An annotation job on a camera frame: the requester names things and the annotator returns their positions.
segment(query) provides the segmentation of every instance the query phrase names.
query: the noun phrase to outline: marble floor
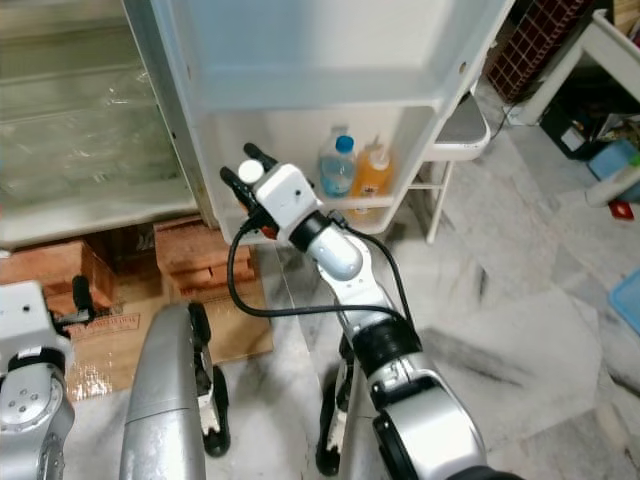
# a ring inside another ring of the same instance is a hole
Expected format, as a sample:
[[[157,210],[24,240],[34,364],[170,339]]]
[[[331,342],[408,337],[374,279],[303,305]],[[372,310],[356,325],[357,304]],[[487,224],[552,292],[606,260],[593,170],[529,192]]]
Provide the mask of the marble floor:
[[[481,84],[478,96],[495,128],[495,94]],[[434,245],[424,241],[432,201],[419,192],[381,236],[423,344],[478,423],[490,463],[526,479],[640,478],[640,339],[607,303],[640,266],[640,222],[586,206],[594,181],[538,127],[505,126],[480,158],[456,166]],[[332,300],[300,254],[259,253],[271,307]],[[396,298],[377,252],[374,263]],[[232,447],[207,460],[208,478],[322,478],[321,386],[341,331],[330,314],[272,324],[272,354],[223,366]],[[127,401],[119,392],[76,405],[65,479],[117,478]]]

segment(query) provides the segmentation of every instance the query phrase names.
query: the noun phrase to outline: plastic bottle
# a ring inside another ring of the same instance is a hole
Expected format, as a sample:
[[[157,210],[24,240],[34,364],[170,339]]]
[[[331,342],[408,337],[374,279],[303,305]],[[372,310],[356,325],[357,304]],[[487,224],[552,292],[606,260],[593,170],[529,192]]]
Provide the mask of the plastic bottle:
[[[332,130],[332,136],[320,150],[318,159],[320,181],[324,192],[329,197],[344,197],[349,194],[355,175],[355,156],[353,138]]]
[[[393,176],[393,162],[390,152],[378,143],[377,138],[360,152],[356,165],[352,197],[375,197],[387,193]],[[367,209],[355,212],[366,213]]]

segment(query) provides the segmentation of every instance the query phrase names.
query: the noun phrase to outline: brown cardboard box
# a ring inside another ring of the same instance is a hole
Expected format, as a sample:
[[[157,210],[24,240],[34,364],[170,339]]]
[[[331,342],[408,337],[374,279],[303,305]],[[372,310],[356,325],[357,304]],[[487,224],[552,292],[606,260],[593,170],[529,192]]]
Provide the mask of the brown cardboard box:
[[[76,275],[87,277],[97,305],[108,307],[113,303],[115,276],[82,240],[23,250],[0,259],[0,284],[39,281],[58,314],[76,311],[71,297],[71,282]]]
[[[157,223],[154,231],[158,268],[164,274],[227,264],[229,246],[222,233],[207,227],[199,217]],[[240,247],[235,260],[248,260],[249,257],[249,247]]]
[[[76,360],[67,373],[72,400],[130,388],[140,351],[154,315],[179,298],[163,282],[153,252],[127,259],[117,270],[117,300],[109,315],[91,325],[69,328]],[[243,284],[251,302],[264,305],[262,282]],[[214,362],[221,363],[273,349],[267,319],[249,317],[235,308],[226,286],[205,303],[212,330],[209,344]]]
[[[233,263],[233,276],[237,283],[256,278],[255,272],[247,260],[238,260]],[[169,278],[177,289],[217,287],[227,283],[227,266],[221,265],[192,272],[172,273]]]

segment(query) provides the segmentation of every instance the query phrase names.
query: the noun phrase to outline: orange bottle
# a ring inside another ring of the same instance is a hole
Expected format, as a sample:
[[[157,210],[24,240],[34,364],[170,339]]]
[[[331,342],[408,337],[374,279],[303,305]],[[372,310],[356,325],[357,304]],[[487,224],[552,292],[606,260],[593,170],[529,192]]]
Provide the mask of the orange bottle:
[[[390,152],[378,143],[378,139],[367,145],[356,160],[356,176],[351,187],[352,197],[375,197],[386,195],[393,175]],[[356,213],[366,213],[358,209]]]

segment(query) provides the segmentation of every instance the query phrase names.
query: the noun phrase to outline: blue bottle cap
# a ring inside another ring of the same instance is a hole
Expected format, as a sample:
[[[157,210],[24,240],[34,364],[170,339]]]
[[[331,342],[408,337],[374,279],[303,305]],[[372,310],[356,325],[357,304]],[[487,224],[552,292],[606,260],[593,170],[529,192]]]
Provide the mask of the blue bottle cap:
[[[336,139],[336,150],[340,153],[349,153],[353,150],[353,138],[349,135],[340,135]]]

